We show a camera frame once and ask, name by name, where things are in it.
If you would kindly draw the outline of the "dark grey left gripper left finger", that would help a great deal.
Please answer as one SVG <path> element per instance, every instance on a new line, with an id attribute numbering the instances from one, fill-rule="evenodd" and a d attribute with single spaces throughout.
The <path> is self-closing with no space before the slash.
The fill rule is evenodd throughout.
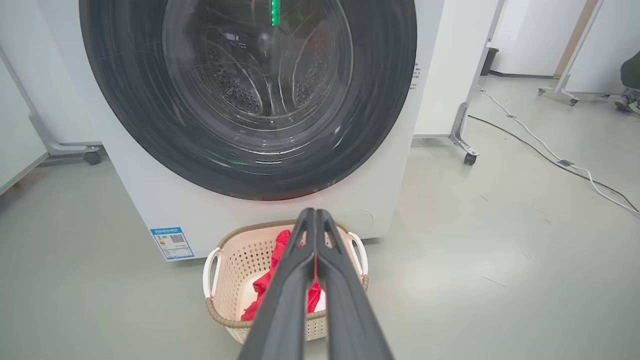
<path id="1" fill-rule="evenodd" d="M 314 282 L 313 208 L 302 210 L 242 347 L 240 360 L 301 360 Z"/>

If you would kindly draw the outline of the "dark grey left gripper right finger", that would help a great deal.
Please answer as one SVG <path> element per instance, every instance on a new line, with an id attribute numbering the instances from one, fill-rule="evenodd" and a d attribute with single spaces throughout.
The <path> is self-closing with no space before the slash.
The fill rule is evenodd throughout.
<path id="1" fill-rule="evenodd" d="M 330 360 L 392 360 L 361 280 L 332 216 L 316 210 L 317 280 L 326 292 Z"/>

